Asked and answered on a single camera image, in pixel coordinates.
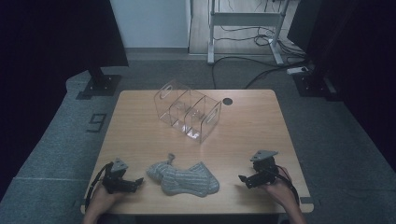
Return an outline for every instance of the wooden table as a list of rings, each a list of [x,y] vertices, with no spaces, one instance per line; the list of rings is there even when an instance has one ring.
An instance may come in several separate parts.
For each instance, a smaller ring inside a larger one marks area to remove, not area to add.
[[[255,174],[250,158],[259,150],[278,151],[276,164],[289,170],[301,198],[310,198],[276,95],[270,90],[199,90],[231,105],[222,105],[218,125],[199,144],[159,120],[154,104],[157,91],[123,91],[110,121],[92,180],[116,158],[128,166],[126,180],[144,177],[136,193],[113,206],[110,213],[136,215],[171,214],[275,214],[284,213],[264,190],[248,189],[238,175]],[[190,194],[167,196],[146,174],[151,164],[166,161],[168,153],[178,169],[202,161],[220,182],[219,192],[200,198]],[[312,203],[302,203],[304,213]]]

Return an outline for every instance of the black stand base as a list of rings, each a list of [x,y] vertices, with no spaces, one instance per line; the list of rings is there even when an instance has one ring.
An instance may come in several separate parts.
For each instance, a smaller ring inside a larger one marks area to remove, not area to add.
[[[120,80],[120,75],[103,75],[100,81],[91,78],[85,90],[81,91],[76,99],[90,100],[93,96],[113,96]]]
[[[294,75],[294,83],[300,96],[325,97],[328,101],[340,101],[340,96],[326,78],[321,79],[311,75]]]

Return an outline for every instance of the gray carpet floor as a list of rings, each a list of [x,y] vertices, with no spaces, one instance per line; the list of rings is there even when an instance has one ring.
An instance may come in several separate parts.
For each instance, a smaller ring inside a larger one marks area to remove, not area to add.
[[[129,60],[129,67],[103,68],[106,75],[122,75],[114,96],[78,100],[89,74],[67,81],[62,105],[0,203],[0,223],[82,220],[80,206],[121,91],[158,90],[174,78],[196,90],[214,87],[205,58],[133,55]],[[244,89],[266,69],[245,60],[224,60],[214,69],[217,89]],[[396,174],[344,103],[300,97],[285,70],[250,88],[276,93],[314,200],[314,211],[305,214],[308,223],[396,223]],[[90,123],[101,114],[106,114],[102,127]]]

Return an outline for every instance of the plastic compartment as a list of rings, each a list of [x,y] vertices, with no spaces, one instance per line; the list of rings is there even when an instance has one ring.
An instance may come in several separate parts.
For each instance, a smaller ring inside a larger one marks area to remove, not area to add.
[[[221,102],[172,80],[154,96],[158,118],[202,143],[219,121]]]

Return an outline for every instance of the power strip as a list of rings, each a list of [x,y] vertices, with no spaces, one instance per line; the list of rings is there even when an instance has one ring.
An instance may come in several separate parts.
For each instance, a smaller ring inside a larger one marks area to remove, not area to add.
[[[299,73],[304,73],[307,71],[308,71],[308,68],[303,66],[303,67],[289,68],[286,72],[288,73],[288,75],[297,75]]]

